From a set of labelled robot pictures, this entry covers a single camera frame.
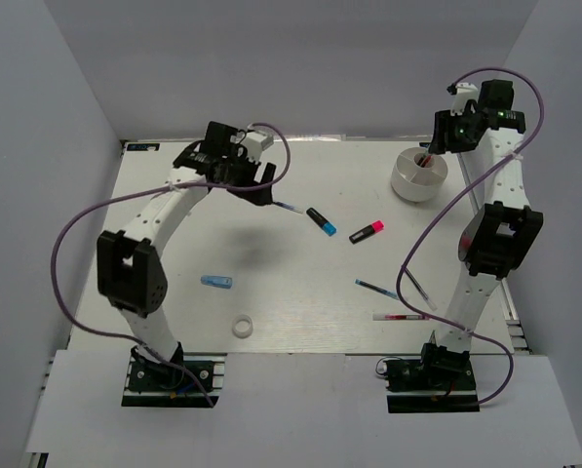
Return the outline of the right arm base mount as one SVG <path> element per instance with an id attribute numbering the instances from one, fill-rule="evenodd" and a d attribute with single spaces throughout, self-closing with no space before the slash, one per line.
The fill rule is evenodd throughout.
<path id="1" fill-rule="evenodd" d="M 391 414 L 459 413 L 480 410 L 470 353 L 456 353 L 433 343 L 418 358 L 388 356 L 375 366 L 386 382 Z"/>

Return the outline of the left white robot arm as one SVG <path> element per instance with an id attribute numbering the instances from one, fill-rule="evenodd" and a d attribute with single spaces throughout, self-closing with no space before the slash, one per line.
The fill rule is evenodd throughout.
<path id="1" fill-rule="evenodd" d="M 204 138 L 174 159 L 166 191 L 154 195 L 122 229 L 105 230 L 97 239 L 98 291 L 129 324 L 139 341 L 136 353 L 153 363 L 151 377 L 162 388 L 176 388 L 185 369 L 181 345 L 162 309 L 168 292 L 163 250 L 216 185 L 255 206 L 271 204 L 276 167 L 261 164 L 260 158 L 273 142 L 263 131 L 209 123 Z"/>

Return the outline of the blue correction tape dispenser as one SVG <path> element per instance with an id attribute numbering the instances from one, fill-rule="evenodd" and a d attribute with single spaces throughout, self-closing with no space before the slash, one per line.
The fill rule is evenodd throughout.
<path id="1" fill-rule="evenodd" d="M 203 275 L 200 281 L 205 286 L 220 289 L 231 289 L 233 286 L 233 279 L 226 276 Z"/>

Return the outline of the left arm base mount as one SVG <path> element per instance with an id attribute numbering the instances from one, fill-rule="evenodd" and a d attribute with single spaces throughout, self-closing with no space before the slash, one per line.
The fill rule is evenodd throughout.
<path id="1" fill-rule="evenodd" d="M 121 406 L 125 408 L 210 409 L 218 401 L 225 375 L 224 355 L 183 356 L 190 370 L 213 402 L 209 404 L 195 380 L 180 370 L 151 368 L 132 357 L 125 379 Z"/>

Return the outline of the dark purple ink pen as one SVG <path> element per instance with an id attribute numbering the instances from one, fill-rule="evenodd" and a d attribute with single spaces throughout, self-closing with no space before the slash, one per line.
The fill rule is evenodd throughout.
<path id="1" fill-rule="evenodd" d="M 437 308 L 436 304 L 432 301 L 432 299 L 429 296 L 429 294 L 422 288 L 422 286 L 417 281 L 417 279 L 407 269 L 405 270 L 405 275 L 411 281 L 411 283 L 413 284 L 413 286 L 415 287 L 415 289 L 417 290 L 417 292 L 420 294 L 420 296 L 422 297 L 422 299 L 425 301 L 425 303 L 428 305 L 428 307 L 430 308 L 430 310 L 431 311 L 437 311 L 438 308 Z"/>

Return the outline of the blue pen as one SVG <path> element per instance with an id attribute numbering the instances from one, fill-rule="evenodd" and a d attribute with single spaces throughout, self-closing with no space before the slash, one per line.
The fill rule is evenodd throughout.
<path id="1" fill-rule="evenodd" d="M 304 214 L 304 210 L 302 210 L 299 207 L 293 206 L 293 205 L 289 205 L 283 202 L 279 202 L 279 201 L 274 201 L 273 205 L 278 207 L 278 208 L 282 208 L 284 210 L 299 214 L 299 215 L 303 215 Z"/>
<path id="2" fill-rule="evenodd" d="M 381 288 L 379 286 L 376 286 L 376 285 L 373 285 L 371 283 L 365 282 L 363 280 L 356 279 L 355 280 L 355 284 L 358 285 L 358 286 L 360 286 L 360 287 L 362 287 L 362 288 L 365 288 L 365 289 L 368 289 L 370 291 L 373 291 L 375 293 L 379 293 L 379 294 L 382 294 L 382 295 L 391 297 L 391 298 L 393 298 L 395 300 L 399 300 L 399 296 L 395 292 L 391 292 L 389 290 L 386 290 L 386 289 Z"/>

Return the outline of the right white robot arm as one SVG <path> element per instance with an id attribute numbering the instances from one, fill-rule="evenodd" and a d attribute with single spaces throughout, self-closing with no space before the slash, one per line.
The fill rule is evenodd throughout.
<path id="1" fill-rule="evenodd" d="M 500 282 L 520 267 L 543 225 L 524 191 L 517 149 L 524 140 L 525 118 L 512 108 L 513 84 L 488 80 L 479 87 L 460 83 L 449 88 L 451 109 L 435 115 L 429 154 L 460 154 L 478 164 L 483 191 L 477 214 L 458 243 L 461 270 L 445 322 L 423 346 L 419 378 L 439 389 L 451 381 L 454 368 L 469 359 L 472 332 Z"/>

